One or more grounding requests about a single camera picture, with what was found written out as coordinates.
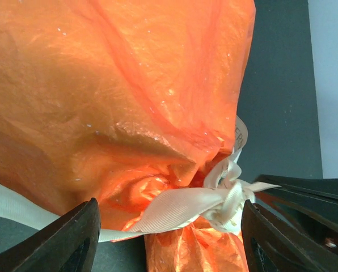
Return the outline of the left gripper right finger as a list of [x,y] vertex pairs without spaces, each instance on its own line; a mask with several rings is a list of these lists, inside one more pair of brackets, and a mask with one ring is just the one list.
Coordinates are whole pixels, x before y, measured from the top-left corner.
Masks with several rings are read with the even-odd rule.
[[250,201],[242,237],[249,271],[338,271],[338,255]]

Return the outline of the orange wrapping paper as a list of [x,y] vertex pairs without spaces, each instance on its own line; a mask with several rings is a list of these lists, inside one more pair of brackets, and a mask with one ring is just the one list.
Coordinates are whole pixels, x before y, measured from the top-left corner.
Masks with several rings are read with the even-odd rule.
[[[127,232],[233,153],[253,1],[0,1],[0,184]],[[198,217],[145,236],[149,271],[247,271]]]

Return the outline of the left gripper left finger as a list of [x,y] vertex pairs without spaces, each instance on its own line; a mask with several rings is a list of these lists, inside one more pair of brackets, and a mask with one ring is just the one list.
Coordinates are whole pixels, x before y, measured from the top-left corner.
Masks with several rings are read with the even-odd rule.
[[91,271],[100,234],[95,198],[0,253],[0,271]]

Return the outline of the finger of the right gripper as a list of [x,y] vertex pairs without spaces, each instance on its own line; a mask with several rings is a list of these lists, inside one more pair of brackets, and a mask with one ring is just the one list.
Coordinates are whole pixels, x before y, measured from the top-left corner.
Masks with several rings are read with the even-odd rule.
[[299,232],[338,255],[338,178],[260,175],[255,181],[276,186],[259,193],[262,202]]

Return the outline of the cream ribbon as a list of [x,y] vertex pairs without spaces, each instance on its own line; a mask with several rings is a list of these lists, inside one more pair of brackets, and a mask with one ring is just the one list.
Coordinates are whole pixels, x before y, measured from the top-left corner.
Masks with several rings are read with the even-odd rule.
[[[129,231],[102,229],[98,241],[120,241],[178,230],[200,216],[218,232],[238,235],[245,201],[255,203],[256,192],[272,189],[275,185],[264,182],[250,184],[239,179],[242,170],[237,161],[248,139],[247,127],[240,118],[236,119],[235,136],[233,153],[215,165],[204,178],[201,188],[172,189],[160,193]],[[58,215],[1,184],[0,217],[36,230],[58,219]]]

